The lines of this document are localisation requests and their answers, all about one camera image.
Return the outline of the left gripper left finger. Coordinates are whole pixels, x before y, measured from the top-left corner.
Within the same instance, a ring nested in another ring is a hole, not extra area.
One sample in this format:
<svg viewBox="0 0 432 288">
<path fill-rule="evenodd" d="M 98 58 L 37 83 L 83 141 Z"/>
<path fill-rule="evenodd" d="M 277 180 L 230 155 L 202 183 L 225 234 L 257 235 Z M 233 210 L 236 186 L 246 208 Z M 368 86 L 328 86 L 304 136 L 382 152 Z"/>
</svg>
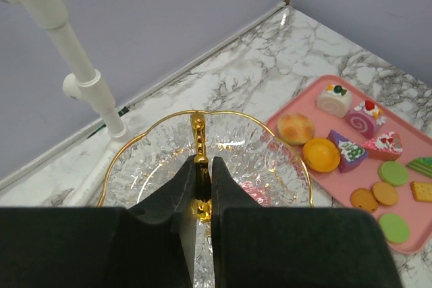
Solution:
<svg viewBox="0 0 432 288">
<path fill-rule="evenodd" d="M 2 208 L 2 287 L 191 287 L 195 166 L 131 208 Z"/>
</svg>

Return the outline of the three-tier glass dessert stand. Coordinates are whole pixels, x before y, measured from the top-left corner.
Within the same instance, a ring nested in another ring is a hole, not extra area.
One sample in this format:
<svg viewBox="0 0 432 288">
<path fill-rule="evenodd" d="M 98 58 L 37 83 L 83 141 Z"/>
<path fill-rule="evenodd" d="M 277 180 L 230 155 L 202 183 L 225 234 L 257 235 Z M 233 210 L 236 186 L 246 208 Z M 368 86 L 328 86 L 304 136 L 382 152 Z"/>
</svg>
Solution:
<svg viewBox="0 0 432 288">
<path fill-rule="evenodd" d="M 180 111 L 162 118 L 113 158 L 98 206 L 129 208 L 167 183 L 187 158 L 199 192 L 208 192 L 213 159 L 223 159 L 238 184 L 251 181 L 270 193 L 274 207 L 311 207 L 313 187 L 293 148 L 264 123 L 233 111 Z"/>
</svg>

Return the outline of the toy orange egg tart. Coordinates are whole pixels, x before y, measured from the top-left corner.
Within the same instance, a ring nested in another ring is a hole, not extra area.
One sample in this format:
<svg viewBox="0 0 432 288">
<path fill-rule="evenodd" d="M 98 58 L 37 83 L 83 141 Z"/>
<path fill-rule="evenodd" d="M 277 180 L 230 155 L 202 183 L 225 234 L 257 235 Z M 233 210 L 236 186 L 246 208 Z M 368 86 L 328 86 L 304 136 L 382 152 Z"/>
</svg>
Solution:
<svg viewBox="0 0 432 288">
<path fill-rule="evenodd" d="M 320 173 L 329 173 L 337 169 L 341 155 L 338 148 L 327 138 L 313 138 L 302 148 L 305 164 Z"/>
</svg>

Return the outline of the toy brown chip cookie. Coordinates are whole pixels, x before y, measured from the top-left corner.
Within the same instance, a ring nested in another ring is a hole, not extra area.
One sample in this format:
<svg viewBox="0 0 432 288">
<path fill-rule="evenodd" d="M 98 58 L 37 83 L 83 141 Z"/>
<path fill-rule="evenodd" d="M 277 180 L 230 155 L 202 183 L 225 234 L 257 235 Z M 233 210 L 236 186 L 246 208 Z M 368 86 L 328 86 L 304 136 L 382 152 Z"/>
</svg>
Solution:
<svg viewBox="0 0 432 288">
<path fill-rule="evenodd" d="M 353 207 L 367 212 L 375 212 L 379 207 L 372 191 L 367 188 L 354 190 L 350 196 L 350 202 Z"/>
</svg>

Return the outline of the toy bread bun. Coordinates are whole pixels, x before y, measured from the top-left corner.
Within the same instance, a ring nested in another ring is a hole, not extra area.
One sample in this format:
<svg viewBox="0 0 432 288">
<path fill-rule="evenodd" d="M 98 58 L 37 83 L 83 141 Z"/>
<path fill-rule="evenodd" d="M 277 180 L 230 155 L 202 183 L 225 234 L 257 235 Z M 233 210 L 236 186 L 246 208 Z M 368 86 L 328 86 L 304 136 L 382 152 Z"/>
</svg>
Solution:
<svg viewBox="0 0 432 288">
<path fill-rule="evenodd" d="M 277 120 L 279 137 L 289 145 L 304 145 L 315 136 L 315 125 L 300 113 L 282 115 Z"/>
</svg>

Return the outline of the toy orange round cookie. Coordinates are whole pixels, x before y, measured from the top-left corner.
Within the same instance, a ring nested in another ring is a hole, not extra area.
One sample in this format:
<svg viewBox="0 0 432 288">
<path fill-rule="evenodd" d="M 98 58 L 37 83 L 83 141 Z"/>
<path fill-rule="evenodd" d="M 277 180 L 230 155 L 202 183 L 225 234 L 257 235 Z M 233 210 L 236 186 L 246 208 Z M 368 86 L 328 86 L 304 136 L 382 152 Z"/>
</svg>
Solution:
<svg viewBox="0 0 432 288">
<path fill-rule="evenodd" d="M 371 191 L 376 201 L 384 206 L 393 206 L 398 203 L 399 195 L 397 190 L 386 182 L 374 183 Z"/>
</svg>

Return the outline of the toy green macaron lower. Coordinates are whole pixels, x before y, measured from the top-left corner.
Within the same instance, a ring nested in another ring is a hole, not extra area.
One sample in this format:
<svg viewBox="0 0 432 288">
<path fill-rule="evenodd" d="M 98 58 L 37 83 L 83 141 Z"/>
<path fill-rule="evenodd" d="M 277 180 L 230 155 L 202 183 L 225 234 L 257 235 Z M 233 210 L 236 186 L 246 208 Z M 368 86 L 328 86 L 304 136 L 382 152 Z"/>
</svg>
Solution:
<svg viewBox="0 0 432 288">
<path fill-rule="evenodd" d="M 406 242 L 410 237 L 408 224 L 398 214 L 383 214 L 379 217 L 378 223 L 386 240 L 390 243 L 401 244 Z"/>
</svg>

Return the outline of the toy green macaron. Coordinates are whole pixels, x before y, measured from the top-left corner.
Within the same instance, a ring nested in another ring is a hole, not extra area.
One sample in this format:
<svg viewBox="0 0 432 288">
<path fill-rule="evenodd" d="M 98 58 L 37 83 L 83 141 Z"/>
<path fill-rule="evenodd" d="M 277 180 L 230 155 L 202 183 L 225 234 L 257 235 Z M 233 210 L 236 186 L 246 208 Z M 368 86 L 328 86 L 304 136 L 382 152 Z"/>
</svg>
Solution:
<svg viewBox="0 0 432 288">
<path fill-rule="evenodd" d="M 406 242 L 410 237 L 408 224 L 398 214 L 383 214 L 379 217 L 378 223 L 386 240 L 390 243 L 401 244 Z"/>
<path fill-rule="evenodd" d="M 378 174 L 382 181 L 392 186 L 404 185 L 409 179 L 406 167 L 395 161 L 381 163 L 378 168 Z"/>
</svg>

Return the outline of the pink serving tray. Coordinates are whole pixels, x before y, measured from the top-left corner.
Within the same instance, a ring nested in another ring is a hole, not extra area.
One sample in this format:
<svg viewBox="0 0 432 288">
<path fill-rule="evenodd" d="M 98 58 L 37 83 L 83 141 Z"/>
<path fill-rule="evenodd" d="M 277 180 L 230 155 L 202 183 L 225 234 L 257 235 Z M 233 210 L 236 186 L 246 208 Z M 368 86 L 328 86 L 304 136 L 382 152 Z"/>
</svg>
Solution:
<svg viewBox="0 0 432 288">
<path fill-rule="evenodd" d="M 267 121 L 267 127 L 272 131 L 277 131 L 277 120 L 280 115 L 286 113 L 302 113 L 309 117 L 315 125 L 315 135 L 324 138 L 331 130 L 335 130 L 347 139 L 363 143 L 366 139 L 353 127 L 350 127 L 343 119 L 330 115 L 316 106 L 316 97 L 330 84 L 339 84 L 352 93 L 353 102 L 358 104 L 369 99 L 365 93 L 351 85 L 349 82 L 337 76 L 326 75 L 318 78 L 299 95 L 295 96 L 290 102 L 285 104 L 278 112 L 274 113 Z M 383 126 L 383 132 L 394 131 L 402 138 L 403 152 L 398 162 L 406 165 L 418 157 L 431 156 L 431 137 L 422 133 L 387 107 L 382 107 L 387 118 Z M 349 207 L 351 193 L 358 188 L 370 188 L 380 180 L 378 168 L 381 161 L 367 159 L 355 170 L 340 173 L 318 173 L 310 170 L 310 178 L 315 180 L 330 196 L 343 206 Z M 394 206 L 380 206 L 372 215 L 378 219 L 386 213 L 396 213 L 401 216 L 408 224 L 410 237 L 407 241 L 400 244 L 392 244 L 391 247 L 403 254 L 415 254 L 423 250 L 424 246 L 431 238 L 431 203 L 417 202 L 414 199 L 410 184 L 413 181 L 429 182 L 430 178 L 409 170 L 409 179 L 404 185 L 399 186 L 398 203 Z"/>
</svg>

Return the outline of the toy green macaron upper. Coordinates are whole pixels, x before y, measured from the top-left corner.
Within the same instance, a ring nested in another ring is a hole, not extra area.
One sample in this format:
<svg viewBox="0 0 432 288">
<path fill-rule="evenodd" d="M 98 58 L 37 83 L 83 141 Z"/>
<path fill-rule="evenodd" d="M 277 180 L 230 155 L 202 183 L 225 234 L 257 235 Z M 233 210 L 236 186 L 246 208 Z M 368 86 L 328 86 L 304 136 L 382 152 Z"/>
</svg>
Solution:
<svg viewBox="0 0 432 288">
<path fill-rule="evenodd" d="M 395 161 L 381 163 L 378 168 L 378 174 L 382 181 L 392 186 L 404 185 L 409 179 L 406 167 Z"/>
</svg>

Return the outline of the toy white roll cake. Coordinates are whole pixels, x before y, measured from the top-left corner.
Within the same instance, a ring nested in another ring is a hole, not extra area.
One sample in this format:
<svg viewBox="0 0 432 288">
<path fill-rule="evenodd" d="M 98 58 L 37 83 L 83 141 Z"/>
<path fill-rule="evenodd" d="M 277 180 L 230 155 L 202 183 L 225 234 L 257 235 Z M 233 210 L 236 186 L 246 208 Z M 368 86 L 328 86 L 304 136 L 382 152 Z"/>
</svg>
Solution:
<svg viewBox="0 0 432 288">
<path fill-rule="evenodd" d="M 352 93 L 340 84 L 328 84 L 317 96 L 316 104 L 320 110 L 343 118 L 352 106 Z"/>
</svg>

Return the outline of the toy pink strawberry swirl roll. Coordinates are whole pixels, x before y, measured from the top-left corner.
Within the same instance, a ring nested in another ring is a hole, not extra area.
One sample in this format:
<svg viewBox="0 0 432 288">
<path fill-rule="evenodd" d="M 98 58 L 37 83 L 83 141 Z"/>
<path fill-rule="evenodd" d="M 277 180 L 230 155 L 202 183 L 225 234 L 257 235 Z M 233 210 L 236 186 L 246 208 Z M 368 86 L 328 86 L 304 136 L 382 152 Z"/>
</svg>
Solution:
<svg viewBox="0 0 432 288">
<path fill-rule="evenodd" d="M 387 121 L 383 109 L 371 100 L 364 100 L 350 109 L 345 122 L 367 139 L 377 135 Z"/>
</svg>

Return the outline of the toy yellow cracker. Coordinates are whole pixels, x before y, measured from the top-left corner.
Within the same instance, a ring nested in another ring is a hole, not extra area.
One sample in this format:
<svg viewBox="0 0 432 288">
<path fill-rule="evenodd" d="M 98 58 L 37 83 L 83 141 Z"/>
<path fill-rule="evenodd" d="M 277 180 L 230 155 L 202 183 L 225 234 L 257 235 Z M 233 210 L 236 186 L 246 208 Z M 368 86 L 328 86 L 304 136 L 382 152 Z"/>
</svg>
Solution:
<svg viewBox="0 0 432 288">
<path fill-rule="evenodd" d="M 432 202 L 432 183 L 413 181 L 410 188 L 417 202 Z"/>
</svg>

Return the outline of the toy green cake slice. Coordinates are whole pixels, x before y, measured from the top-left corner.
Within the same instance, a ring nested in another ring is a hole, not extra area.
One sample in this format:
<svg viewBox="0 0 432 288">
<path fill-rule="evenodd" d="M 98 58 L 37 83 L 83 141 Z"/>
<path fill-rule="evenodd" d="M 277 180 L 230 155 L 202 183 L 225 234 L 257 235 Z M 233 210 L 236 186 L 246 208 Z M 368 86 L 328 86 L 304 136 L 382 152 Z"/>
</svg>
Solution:
<svg viewBox="0 0 432 288">
<path fill-rule="evenodd" d="M 432 157 L 418 157 L 411 160 L 406 164 L 406 167 L 424 175 L 428 178 L 432 178 Z"/>
</svg>

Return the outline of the white pvc pipe frame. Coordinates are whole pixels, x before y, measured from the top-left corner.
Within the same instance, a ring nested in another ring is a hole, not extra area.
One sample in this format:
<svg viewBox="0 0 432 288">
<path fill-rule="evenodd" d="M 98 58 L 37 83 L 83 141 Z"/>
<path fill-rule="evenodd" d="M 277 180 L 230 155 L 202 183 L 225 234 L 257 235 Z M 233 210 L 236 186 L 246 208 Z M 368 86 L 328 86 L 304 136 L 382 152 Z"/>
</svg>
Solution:
<svg viewBox="0 0 432 288">
<path fill-rule="evenodd" d="M 30 14 L 36 25 L 47 31 L 72 71 L 70 80 L 75 82 L 75 85 L 71 89 L 100 115 L 111 138 L 100 161 L 65 202 L 66 206 L 84 206 L 102 184 L 115 153 L 132 139 L 132 134 L 118 114 L 115 99 L 106 81 L 90 62 L 70 25 L 68 10 L 63 0 L 17 1 Z"/>
</svg>

